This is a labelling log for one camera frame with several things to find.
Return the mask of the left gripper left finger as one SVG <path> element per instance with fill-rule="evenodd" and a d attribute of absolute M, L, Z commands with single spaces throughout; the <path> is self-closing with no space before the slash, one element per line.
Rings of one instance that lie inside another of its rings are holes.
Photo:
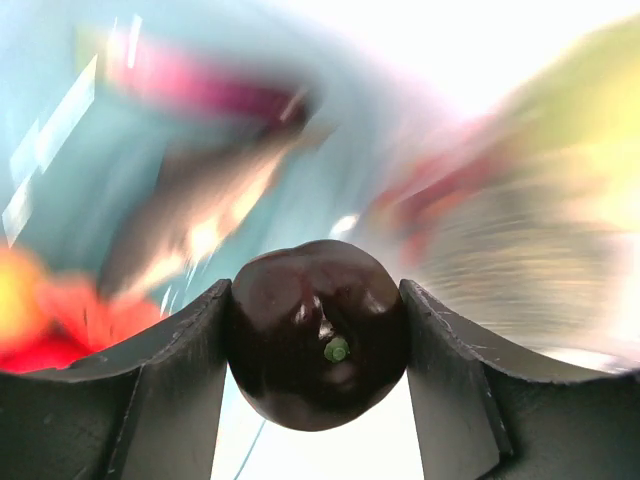
<path fill-rule="evenodd" d="M 2 478 L 210 478 L 229 293 L 219 280 L 183 310 L 66 369 L 2 374 Z"/>

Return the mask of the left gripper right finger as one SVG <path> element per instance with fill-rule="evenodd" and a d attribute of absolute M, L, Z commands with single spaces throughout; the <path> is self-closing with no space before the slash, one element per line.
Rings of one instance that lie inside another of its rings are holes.
<path fill-rule="evenodd" d="M 411 280 L 408 383 L 427 479 L 635 479 L 639 375 L 534 353 Z"/>

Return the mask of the green striped melon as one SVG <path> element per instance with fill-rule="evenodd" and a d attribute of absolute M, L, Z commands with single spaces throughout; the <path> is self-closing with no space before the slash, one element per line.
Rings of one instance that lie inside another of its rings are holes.
<path fill-rule="evenodd" d="M 435 226 L 413 278 L 532 349 L 639 359 L 639 238 L 574 220 L 540 189 L 489 187 Z"/>

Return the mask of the green cabbage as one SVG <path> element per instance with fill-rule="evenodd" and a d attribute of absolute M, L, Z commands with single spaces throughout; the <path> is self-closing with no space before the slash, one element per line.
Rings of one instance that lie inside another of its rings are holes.
<path fill-rule="evenodd" d="M 639 16 L 579 38 L 509 99 L 501 123 L 527 152 L 639 143 Z"/>

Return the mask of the red cherry tomato bunch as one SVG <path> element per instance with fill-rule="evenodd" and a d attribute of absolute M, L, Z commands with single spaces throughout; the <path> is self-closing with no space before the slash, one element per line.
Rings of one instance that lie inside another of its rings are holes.
<path fill-rule="evenodd" d="M 472 145 L 486 138 L 478 121 L 464 125 L 453 145 L 419 156 L 373 200 L 374 221 L 404 237 L 400 241 L 403 263 L 415 263 L 426 252 L 444 214 L 496 175 L 500 161 L 491 149 Z"/>

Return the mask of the clear zip top bag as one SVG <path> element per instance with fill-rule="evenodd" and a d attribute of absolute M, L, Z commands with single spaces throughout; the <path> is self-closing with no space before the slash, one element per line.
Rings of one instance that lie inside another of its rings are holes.
<path fill-rule="evenodd" d="M 639 366 L 639 18 L 577 39 L 372 203 L 397 272 L 525 348 Z"/>

